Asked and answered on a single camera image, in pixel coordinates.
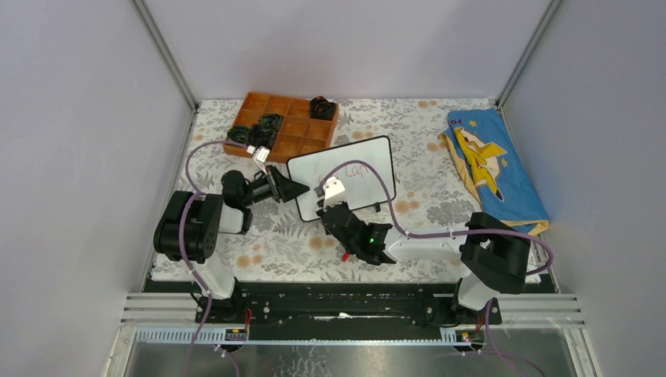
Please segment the small black-framed whiteboard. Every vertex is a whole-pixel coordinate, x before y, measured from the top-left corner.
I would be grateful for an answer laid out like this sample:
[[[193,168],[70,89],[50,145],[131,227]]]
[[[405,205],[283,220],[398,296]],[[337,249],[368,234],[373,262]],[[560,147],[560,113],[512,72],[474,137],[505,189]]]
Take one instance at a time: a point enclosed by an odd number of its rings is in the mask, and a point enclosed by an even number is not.
[[[350,210],[385,203],[383,186],[391,199],[396,197],[391,143],[385,135],[292,157],[287,161],[290,179],[310,187],[309,192],[296,198],[299,216],[304,222],[318,219],[318,198],[314,189],[331,171],[347,191]]]

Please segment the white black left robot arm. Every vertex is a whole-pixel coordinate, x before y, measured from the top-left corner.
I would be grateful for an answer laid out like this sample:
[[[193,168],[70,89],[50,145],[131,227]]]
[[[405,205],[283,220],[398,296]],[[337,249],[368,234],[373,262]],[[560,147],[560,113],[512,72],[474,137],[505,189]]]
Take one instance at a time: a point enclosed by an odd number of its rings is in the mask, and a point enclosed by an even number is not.
[[[251,227],[251,205],[266,199],[288,203],[310,188],[285,177],[275,166],[256,173],[252,181],[238,170],[221,177],[220,194],[172,194],[153,236],[153,247],[192,274],[202,296],[226,323],[243,315],[237,279],[214,255],[218,234],[244,235]]]

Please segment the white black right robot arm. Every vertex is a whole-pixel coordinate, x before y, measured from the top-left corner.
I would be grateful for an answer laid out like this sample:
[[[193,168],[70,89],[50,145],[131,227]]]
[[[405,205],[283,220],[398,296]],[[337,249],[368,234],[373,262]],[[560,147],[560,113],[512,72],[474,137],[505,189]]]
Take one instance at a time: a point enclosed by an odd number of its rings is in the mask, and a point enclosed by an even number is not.
[[[396,225],[360,220],[349,208],[346,191],[338,182],[316,190],[317,215],[324,230],[348,255],[370,265],[408,260],[459,261],[468,274],[457,284],[450,303],[455,320],[469,324],[486,303],[500,294],[519,295],[525,287],[530,242],[494,217],[474,212],[452,230],[433,234],[400,231]]]

